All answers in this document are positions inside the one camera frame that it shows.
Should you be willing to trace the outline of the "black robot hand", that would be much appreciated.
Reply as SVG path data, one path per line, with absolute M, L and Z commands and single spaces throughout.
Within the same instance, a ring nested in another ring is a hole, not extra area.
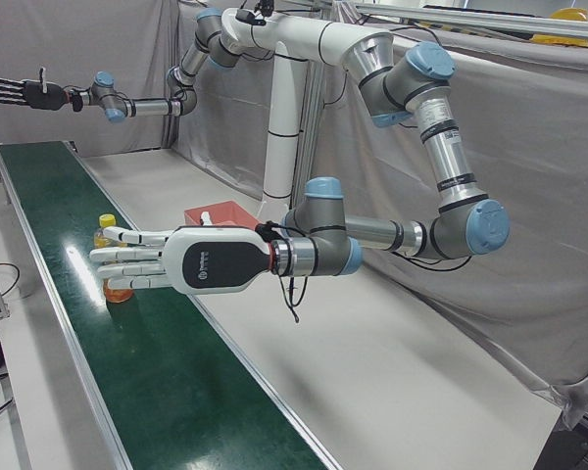
M 71 101 L 66 89 L 47 80 L 45 67 L 39 69 L 38 76 L 37 80 L 0 77 L 0 104 L 58 111 Z

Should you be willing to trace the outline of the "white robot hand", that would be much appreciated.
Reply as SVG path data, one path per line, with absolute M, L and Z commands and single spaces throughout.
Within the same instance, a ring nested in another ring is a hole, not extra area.
M 94 249 L 89 258 L 111 289 L 172 287 L 181 294 L 246 289 L 273 262 L 270 244 L 242 226 L 193 225 L 166 231 L 111 226 L 103 235 L 122 247 Z

